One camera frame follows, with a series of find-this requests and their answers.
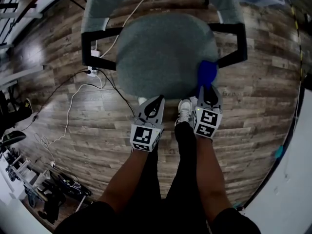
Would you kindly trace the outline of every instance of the gray chair seat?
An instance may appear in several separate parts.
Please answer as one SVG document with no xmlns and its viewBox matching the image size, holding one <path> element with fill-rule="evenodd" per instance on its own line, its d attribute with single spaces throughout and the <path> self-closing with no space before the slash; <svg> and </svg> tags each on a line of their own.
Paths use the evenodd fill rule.
<svg viewBox="0 0 312 234">
<path fill-rule="evenodd" d="M 117 42 L 118 81 L 128 94 L 184 98 L 197 86 L 203 60 L 218 61 L 209 26 L 179 13 L 140 17 L 122 30 Z"/>
</svg>

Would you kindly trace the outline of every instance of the wooden floor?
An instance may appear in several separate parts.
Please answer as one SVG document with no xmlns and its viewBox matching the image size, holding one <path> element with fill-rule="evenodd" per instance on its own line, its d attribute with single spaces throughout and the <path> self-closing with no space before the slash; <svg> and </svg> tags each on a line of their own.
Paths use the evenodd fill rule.
<svg viewBox="0 0 312 234">
<path fill-rule="evenodd" d="M 122 26 L 141 0 L 126 0 L 112 15 L 109 27 Z M 294 114 L 299 86 L 299 47 L 290 6 L 256 7 L 241 4 L 247 31 L 248 60 L 220 70 L 218 89 L 224 100 L 224 115 L 214 138 L 214 149 L 224 172 L 231 203 L 244 203 L 257 189 L 274 162 L 274 153 L 287 135 Z M 204 0 L 146 0 L 132 19 L 148 13 L 169 11 L 194 15 L 206 22 L 218 22 L 216 9 Z M 30 27 L 14 48 L 10 62 L 0 68 L 7 75 L 44 65 L 44 71 L 20 80 L 23 97 L 29 97 L 35 109 L 81 65 L 80 27 L 83 11 L 68 0 L 51 7 L 42 19 Z M 299 24 L 303 16 L 298 16 Z M 310 66 L 311 38 L 301 32 L 304 63 Z M 236 49 L 230 34 L 215 34 L 220 54 Z M 103 53 L 114 38 L 102 40 Z M 107 58 L 114 60 L 114 48 Z M 106 72 L 118 87 L 117 74 Z M 25 131 L 27 139 L 17 148 L 39 171 L 51 168 L 51 155 L 36 141 L 34 133 L 49 141 L 64 133 L 71 96 L 83 83 L 99 85 L 98 79 L 79 74 L 62 86 Z M 97 199 L 111 177 L 130 154 L 132 114 L 126 103 L 108 82 L 103 90 L 83 88 L 73 102 L 66 137 L 51 145 L 58 169 L 76 176 Z M 136 98 L 125 95 L 134 108 Z M 178 101 L 167 101 L 165 131 L 158 151 L 158 177 L 161 194 L 166 196 L 179 163 L 174 121 Z M 31 118 L 18 124 L 18 130 Z"/>
</svg>

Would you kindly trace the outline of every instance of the white cable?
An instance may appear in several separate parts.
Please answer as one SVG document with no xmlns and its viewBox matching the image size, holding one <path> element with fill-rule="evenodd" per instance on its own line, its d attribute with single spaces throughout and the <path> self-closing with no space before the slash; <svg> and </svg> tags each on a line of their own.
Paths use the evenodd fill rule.
<svg viewBox="0 0 312 234">
<path fill-rule="evenodd" d="M 79 89 L 77 90 L 77 92 L 75 92 L 74 95 L 72 96 L 72 99 L 71 99 L 71 102 L 70 102 L 70 106 L 69 106 L 69 109 L 68 109 L 68 111 L 67 111 L 67 122 L 66 122 L 66 127 L 65 127 L 65 131 L 64 131 L 64 135 L 62 135 L 61 137 L 59 137 L 59 138 L 56 139 L 56 140 L 53 140 L 53 141 L 49 142 L 48 139 L 47 139 L 45 136 L 42 136 L 42 137 L 40 138 L 40 136 L 39 136 L 37 133 L 34 133 L 34 137 L 35 137 L 36 141 L 37 141 L 38 143 L 40 143 L 40 144 L 44 147 L 44 149 L 46 149 L 46 150 L 51 154 L 51 156 L 52 156 L 54 162 L 55 162 L 55 158 L 54 158 L 53 154 L 50 152 L 49 147 L 50 147 L 50 145 L 51 145 L 52 143 L 54 143 L 54 142 L 56 142 L 56 141 L 58 141 L 58 140 L 60 140 L 61 138 L 63 138 L 63 137 L 66 136 L 66 132 L 67 132 L 67 128 L 68 128 L 68 122 L 69 122 L 69 111 L 70 111 L 71 108 L 72 108 L 74 96 L 80 91 L 80 89 L 81 89 L 83 86 L 96 87 L 96 88 L 98 88 L 99 90 L 103 89 L 102 80 L 100 79 L 100 77 L 98 77 L 98 76 L 96 76 L 96 77 L 97 77 L 97 78 L 99 79 L 99 81 L 100 81 L 100 84 L 101 84 L 101 87 L 100 87 L 100 88 L 98 88 L 98 87 L 96 87 L 96 86 L 94 86 L 94 85 L 91 85 L 91 84 L 82 84 L 82 85 L 79 87 Z"/>
<path fill-rule="evenodd" d="M 137 9 L 141 6 L 141 4 L 142 4 L 144 1 L 145 1 L 145 0 L 142 0 L 142 1 L 136 6 L 136 8 L 134 9 L 134 11 L 128 16 L 128 18 L 127 18 L 126 21 L 124 22 L 122 28 L 127 24 L 127 22 L 128 22 L 128 20 L 130 19 L 130 17 L 137 11 Z M 114 45 L 116 44 L 116 42 L 117 42 L 117 40 L 118 40 L 118 37 L 119 37 L 119 35 L 116 36 L 116 39 L 115 39 L 114 43 L 112 44 L 112 46 L 111 46 L 103 55 L 101 55 L 100 58 L 103 58 L 108 52 L 111 51 L 111 49 L 112 49 L 112 48 L 114 47 Z"/>
<path fill-rule="evenodd" d="M 301 89 L 301 81 L 299 82 L 299 94 L 298 94 L 298 99 L 297 99 L 296 112 L 294 114 L 294 126 L 293 126 L 292 136 L 293 136 L 294 131 L 295 131 L 296 126 L 297 126 L 297 115 L 298 115 L 298 107 L 299 107 L 299 99 L 300 99 L 300 89 Z"/>
</svg>

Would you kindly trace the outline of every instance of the power outlet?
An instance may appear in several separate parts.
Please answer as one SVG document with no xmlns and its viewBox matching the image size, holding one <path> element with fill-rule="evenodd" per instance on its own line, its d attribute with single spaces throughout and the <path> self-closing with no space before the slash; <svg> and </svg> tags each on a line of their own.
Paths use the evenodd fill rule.
<svg viewBox="0 0 312 234">
<path fill-rule="evenodd" d="M 100 57 L 101 53 L 100 51 L 97 50 L 91 50 L 91 55 L 94 57 Z M 89 73 L 88 76 L 95 77 L 98 74 L 98 71 L 92 70 L 92 67 L 88 67 L 88 70 L 91 71 L 91 73 Z"/>
</svg>

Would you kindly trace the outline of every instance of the shoe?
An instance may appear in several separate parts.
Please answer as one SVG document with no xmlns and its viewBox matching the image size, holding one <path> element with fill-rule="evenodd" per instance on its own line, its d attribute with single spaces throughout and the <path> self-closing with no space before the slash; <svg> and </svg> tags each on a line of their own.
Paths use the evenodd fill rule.
<svg viewBox="0 0 312 234">
<path fill-rule="evenodd" d="M 195 96 L 193 96 L 193 97 L 190 97 L 190 100 L 192 103 L 193 110 L 195 110 L 195 107 L 197 106 L 197 103 L 198 103 L 198 99 Z"/>
<path fill-rule="evenodd" d="M 147 101 L 147 98 L 139 97 L 137 100 L 138 100 L 138 104 L 139 104 L 139 106 L 140 106 L 140 105 L 142 105 L 144 102 Z"/>
<path fill-rule="evenodd" d="M 24 106 L 25 108 L 29 108 L 31 110 L 31 114 L 33 114 L 34 111 L 33 111 L 33 107 L 31 106 L 31 102 L 29 98 L 25 100 Z"/>
<path fill-rule="evenodd" d="M 179 106 L 179 118 L 175 121 L 175 126 L 181 122 L 189 122 L 192 114 L 192 102 L 190 99 L 184 99 L 180 101 Z"/>
</svg>

